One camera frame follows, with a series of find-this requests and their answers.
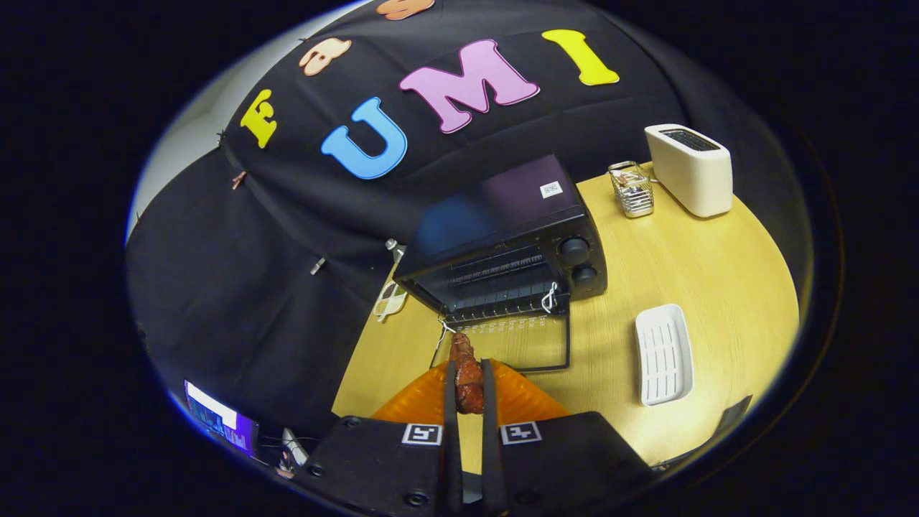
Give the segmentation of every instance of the monitor screen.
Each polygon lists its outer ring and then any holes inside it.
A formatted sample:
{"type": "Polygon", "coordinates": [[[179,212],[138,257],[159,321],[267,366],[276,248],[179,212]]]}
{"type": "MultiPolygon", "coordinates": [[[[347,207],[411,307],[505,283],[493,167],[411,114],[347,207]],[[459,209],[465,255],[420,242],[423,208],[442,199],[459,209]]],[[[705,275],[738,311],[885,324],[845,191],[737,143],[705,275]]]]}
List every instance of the monitor screen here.
{"type": "Polygon", "coordinates": [[[189,381],[185,381],[185,397],[188,410],[202,427],[219,434],[237,449],[255,457],[255,440],[258,438],[256,422],[227,408],[189,381]]]}

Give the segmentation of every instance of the screw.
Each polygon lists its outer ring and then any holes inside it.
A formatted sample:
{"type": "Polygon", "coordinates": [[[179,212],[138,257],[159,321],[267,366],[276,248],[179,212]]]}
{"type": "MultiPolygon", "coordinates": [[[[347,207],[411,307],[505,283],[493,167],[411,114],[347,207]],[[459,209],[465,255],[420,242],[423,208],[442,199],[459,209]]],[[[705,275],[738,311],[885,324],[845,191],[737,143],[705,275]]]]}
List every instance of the screw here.
{"type": "Polygon", "coordinates": [[[427,496],[421,492],[405,494],[405,504],[409,506],[422,506],[427,504],[427,496]]]}

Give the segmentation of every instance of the blue letter u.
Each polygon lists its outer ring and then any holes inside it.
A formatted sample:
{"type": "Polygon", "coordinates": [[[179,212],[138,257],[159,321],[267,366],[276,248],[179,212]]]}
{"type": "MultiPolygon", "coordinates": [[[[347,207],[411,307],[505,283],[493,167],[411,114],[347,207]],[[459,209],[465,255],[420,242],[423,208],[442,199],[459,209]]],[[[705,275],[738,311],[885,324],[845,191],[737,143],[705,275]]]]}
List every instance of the blue letter u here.
{"type": "Polygon", "coordinates": [[[339,126],[323,140],[320,150],[324,155],[332,155],[351,174],[361,179],[379,178],[399,165],[408,148],[408,140],[402,129],[382,112],[379,98],[365,100],[351,113],[351,120],[369,124],[386,141],[386,150],[379,156],[367,156],[347,137],[347,127],[339,126]]]}

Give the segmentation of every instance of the yellow letter i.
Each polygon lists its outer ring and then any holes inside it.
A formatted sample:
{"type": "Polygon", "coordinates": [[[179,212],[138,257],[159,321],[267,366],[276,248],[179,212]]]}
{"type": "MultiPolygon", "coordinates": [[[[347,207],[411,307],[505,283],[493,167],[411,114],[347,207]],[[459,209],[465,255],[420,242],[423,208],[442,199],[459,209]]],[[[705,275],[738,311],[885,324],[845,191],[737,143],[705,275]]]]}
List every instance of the yellow letter i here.
{"type": "Polygon", "coordinates": [[[608,69],[584,41],[584,34],[577,30],[555,29],[542,33],[542,37],[555,41],[562,47],[574,64],[581,69],[581,82],[588,86],[609,85],[619,81],[619,75],[608,69]]]}

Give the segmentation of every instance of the white toaster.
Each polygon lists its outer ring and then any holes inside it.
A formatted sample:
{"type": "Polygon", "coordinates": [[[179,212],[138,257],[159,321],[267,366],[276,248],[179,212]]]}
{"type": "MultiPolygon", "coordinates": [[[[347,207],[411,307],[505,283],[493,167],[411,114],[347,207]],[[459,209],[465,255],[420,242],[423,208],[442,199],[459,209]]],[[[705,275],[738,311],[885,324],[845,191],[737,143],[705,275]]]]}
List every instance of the white toaster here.
{"type": "Polygon", "coordinates": [[[731,209],[731,153],[708,136],[679,124],[644,128],[654,175],[674,197],[698,217],[731,209]]]}

